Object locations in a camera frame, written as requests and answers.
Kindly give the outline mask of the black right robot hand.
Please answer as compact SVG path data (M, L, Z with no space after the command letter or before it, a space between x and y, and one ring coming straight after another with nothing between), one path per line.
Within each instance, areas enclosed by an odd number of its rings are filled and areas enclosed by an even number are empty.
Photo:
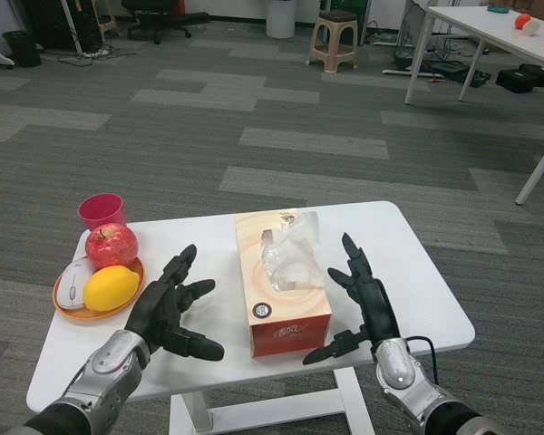
M304 365L320 363L328 358L338 358L351 353L368 341L374 353L380 342L400 338L399 326L382 281L375 278L369 261L361 247L358 247L347 233L342 236L342 245L348 255L350 274L329 267L331 279L347 292L359 305L363 323L359 332L342 331L334 336L327 346L315 349L303 360Z

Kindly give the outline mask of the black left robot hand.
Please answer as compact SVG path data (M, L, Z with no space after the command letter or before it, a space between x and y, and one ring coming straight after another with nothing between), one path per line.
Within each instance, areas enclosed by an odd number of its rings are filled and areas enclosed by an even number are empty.
M218 362L225 354L219 343L180 326L181 315L215 288L212 279L183 283L196 255L197 248L191 244L169 261L160 278L142 292L125 329L139 335L151 353L162 348L181 357Z

